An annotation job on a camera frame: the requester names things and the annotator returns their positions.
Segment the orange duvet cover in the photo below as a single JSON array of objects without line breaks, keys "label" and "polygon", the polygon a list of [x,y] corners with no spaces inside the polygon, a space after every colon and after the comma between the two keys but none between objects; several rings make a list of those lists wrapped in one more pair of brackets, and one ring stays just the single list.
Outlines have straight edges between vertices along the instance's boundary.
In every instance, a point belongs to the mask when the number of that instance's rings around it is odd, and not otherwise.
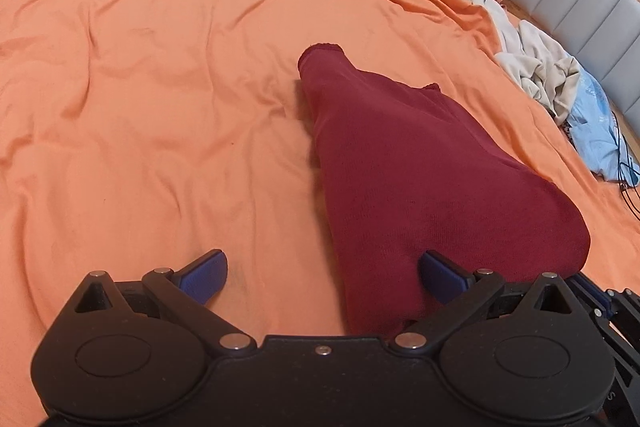
[{"label": "orange duvet cover", "polygon": [[1,421],[44,418],[40,340],[93,270],[132,281],[214,248],[213,310],[255,338],[346,331],[297,62],[437,83],[554,182],[591,234],[588,277],[639,285],[639,223],[495,62],[468,0],[1,0]]}]

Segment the dark red knit sweater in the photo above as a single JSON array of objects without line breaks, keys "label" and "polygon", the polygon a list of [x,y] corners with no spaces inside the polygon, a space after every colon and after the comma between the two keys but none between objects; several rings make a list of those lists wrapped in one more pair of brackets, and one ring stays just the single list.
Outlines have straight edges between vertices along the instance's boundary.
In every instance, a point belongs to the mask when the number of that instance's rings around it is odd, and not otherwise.
[{"label": "dark red knit sweater", "polygon": [[427,251],[510,282],[582,269],[590,235],[574,202],[436,84],[365,72],[327,43],[298,70],[352,333],[391,336],[437,309],[419,277]]}]

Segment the grey padded headboard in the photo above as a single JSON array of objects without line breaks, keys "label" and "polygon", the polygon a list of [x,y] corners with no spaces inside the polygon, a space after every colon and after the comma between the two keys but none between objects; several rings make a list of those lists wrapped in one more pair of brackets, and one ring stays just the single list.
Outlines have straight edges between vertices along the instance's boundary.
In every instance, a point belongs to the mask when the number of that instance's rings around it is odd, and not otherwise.
[{"label": "grey padded headboard", "polygon": [[619,110],[639,108],[639,0],[506,0],[558,40]]}]

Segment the cream crumpled garment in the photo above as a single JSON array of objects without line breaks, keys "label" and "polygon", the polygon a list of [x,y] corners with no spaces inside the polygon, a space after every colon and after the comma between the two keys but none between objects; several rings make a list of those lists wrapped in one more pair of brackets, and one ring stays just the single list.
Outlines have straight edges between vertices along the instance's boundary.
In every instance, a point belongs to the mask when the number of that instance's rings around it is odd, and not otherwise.
[{"label": "cream crumpled garment", "polygon": [[494,23],[500,41],[495,59],[506,75],[562,126],[577,96],[580,69],[576,58],[528,20],[513,25],[497,0],[469,2],[484,8]]}]

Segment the light blue garment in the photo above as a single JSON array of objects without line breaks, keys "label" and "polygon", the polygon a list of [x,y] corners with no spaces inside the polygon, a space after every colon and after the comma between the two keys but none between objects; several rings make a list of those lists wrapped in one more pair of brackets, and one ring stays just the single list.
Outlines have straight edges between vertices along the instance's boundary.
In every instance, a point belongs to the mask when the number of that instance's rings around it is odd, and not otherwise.
[{"label": "light blue garment", "polygon": [[608,98],[598,80],[582,66],[577,95],[566,122],[578,155],[592,173],[608,182],[639,184],[639,164]]}]

